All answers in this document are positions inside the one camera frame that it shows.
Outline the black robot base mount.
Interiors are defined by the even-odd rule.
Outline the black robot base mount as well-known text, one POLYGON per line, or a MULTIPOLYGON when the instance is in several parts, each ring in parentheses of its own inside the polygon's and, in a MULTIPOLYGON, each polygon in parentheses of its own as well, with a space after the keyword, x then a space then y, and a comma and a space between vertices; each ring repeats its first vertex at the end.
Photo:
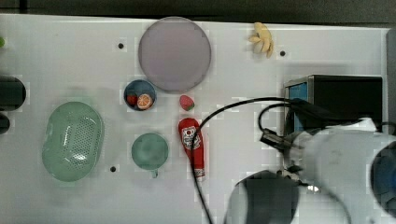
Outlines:
POLYGON ((0 76, 0 134, 10 128, 10 120, 5 112, 20 108, 26 99, 26 88, 16 77, 0 76))

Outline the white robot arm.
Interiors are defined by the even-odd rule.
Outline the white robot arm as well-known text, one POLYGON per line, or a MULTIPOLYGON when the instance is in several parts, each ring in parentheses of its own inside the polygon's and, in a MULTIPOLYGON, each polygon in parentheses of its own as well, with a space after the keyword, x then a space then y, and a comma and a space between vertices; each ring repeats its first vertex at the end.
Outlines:
POLYGON ((395 137, 370 119, 290 137, 295 180, 239 181, 223 224, 395 224, 395 137))

